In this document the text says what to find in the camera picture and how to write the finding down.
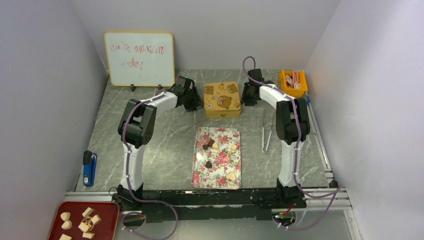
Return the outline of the silver tin lid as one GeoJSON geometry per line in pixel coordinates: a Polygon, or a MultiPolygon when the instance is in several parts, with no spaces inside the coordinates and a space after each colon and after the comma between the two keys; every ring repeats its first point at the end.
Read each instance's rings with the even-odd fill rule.
{"type": "Polygon", "coordinates": [[[207,83],[203,87],[207,111],[238,112],[241,110],[239,86],[236,81],[207,83]]]}

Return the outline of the gold chocolate tin box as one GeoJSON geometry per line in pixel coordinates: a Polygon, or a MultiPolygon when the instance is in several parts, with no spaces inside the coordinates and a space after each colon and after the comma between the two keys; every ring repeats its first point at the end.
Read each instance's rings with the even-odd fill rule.
{"type": "Polygon", "coordinates": [[[205,109],[205,116],[209,119],[238,118],[240,114],[241,114],[241,109],[238,109],[238,110],[205,109]]]}

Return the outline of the floral rectangular tray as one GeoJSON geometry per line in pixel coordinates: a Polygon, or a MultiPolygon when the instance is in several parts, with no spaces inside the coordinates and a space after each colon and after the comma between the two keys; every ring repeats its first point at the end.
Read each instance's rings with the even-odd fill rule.
{"type": "Polygon", "coordinates": [[[205,126],[197,128],[191,178],[194,188],[238,190],[242,185],[241,168],[241,134],[238,129],[205,126]],[[212,147],[203,150],[203,145],[208,145],[210,139],[219,145],[219,150],[212,147]],[[231,149],[233,144],[237,145],[237,150],[231,149]],[[207,161],[211,161],[212,168],[205,168],[207,161]],[[235,174],[234,181],[228,179],[230,173],[235,174]]]}

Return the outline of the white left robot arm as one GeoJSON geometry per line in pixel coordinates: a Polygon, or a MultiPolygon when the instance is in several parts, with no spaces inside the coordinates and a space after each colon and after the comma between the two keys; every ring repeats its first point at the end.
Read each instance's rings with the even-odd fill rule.
{"type": "Polygon", "coordinates": [[[153,137],[157,116],[179,106],[192,112],[202,105],[194,80],[184,76],[179,76],[172,87],[161,88],[151,98],[127,102],[117,129],[124,149],[124,167],[117,191],[130,210],[150,202],[143,199],[142,168],[144,151],[153,137]]]}

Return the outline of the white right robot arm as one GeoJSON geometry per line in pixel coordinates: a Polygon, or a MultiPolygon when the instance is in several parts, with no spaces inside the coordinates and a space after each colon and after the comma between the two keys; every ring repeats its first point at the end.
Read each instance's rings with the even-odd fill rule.
{"type": "Polygon", "coordinates": [[[244,84],[241,103],[247,107],[263,100],[275,109],[274,129],[281,141],[282,155],[274,199],[278,206],[285,208],[294,199],[304,197],[298,168],[302,146],[311,130],[306,100],[290,96],[272,81],[265,81],[259,68],[244,70],[244,73],[248,82],[244,84]]]}

